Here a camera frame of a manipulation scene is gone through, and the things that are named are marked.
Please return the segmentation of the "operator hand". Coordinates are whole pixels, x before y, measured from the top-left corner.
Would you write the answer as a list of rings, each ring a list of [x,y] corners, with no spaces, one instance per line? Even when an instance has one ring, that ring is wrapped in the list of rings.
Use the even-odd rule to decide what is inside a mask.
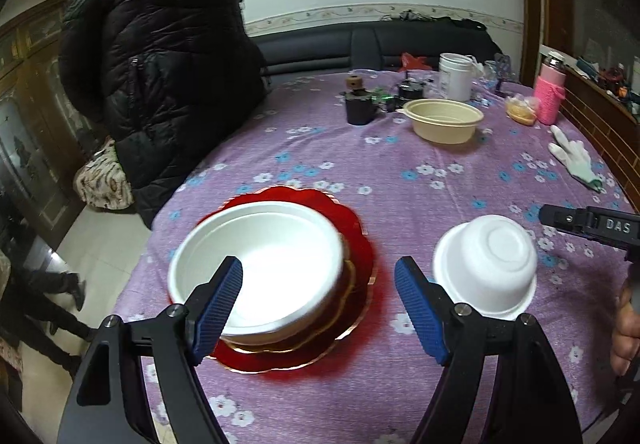
[[[626,374],[639,352],[640,317],[632,305],[631,283],[639,278],[639,267],[632,264],[616,303],[612,333],[611,366],[616,375]]]

